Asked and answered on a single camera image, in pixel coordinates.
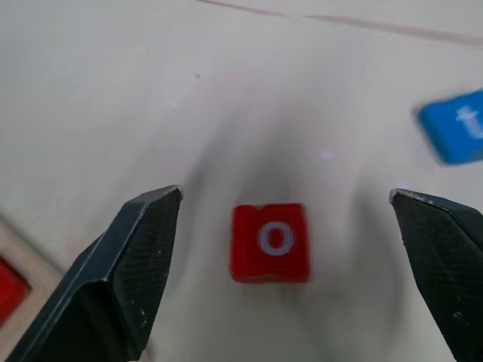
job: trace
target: block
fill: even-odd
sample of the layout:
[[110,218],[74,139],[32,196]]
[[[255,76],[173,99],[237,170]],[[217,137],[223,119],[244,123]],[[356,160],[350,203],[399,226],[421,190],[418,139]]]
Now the block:
[[23,301],[28,290],[27,283],[0,258],[0,326]]
[[418,118],[443,162],[483,159],[483,91],[431,103]]
[[308,234],[302,204],[237,206],[232,221],[232,278],[241,283],[307,282]]

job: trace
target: red letter block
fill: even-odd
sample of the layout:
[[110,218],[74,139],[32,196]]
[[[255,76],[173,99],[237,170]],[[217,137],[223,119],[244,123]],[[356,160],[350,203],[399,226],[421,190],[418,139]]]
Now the red letter block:
[[309,239],[303,205],[237,206],[230,271],[242,283],[308,281]]

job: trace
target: white table surface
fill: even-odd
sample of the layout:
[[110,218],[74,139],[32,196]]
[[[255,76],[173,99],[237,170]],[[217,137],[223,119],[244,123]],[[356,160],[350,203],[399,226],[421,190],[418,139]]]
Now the white table surface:
[[[126,200],[181,184],[153,360],[453,360],[388,196],[410,184],[483,210],[481,163],[439,164],[414,120],[481,87],[483,47],[303,16],[479,37],[482,5],[231,4],[282,16],[194,0],[0,3],[0,214],[67,269]],[[233,282],[232,208],[286,201],[307,208],[312,282]]]

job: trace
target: letter o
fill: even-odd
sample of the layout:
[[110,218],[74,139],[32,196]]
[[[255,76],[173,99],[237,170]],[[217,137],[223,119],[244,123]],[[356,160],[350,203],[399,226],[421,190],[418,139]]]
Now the letter o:
[[[284,235],[284,242],[280,247],[270,245],[269,233],[273,229],[281,230]],[[290,251],[294,245],[294,232],[290,225],[282,221],[271,221],[262,226],[258,233],[258,241],[264,253],[271,256],[281,256]]]

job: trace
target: red block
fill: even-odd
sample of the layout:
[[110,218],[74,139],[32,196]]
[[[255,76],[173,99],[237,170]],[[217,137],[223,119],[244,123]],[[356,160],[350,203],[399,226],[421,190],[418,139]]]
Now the red block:
[[0,325],[23,301],[28,290],[27,283],[0,258]]
[[242,283],[306,282],[309,238],[302,204],[237,206],[230,271]]

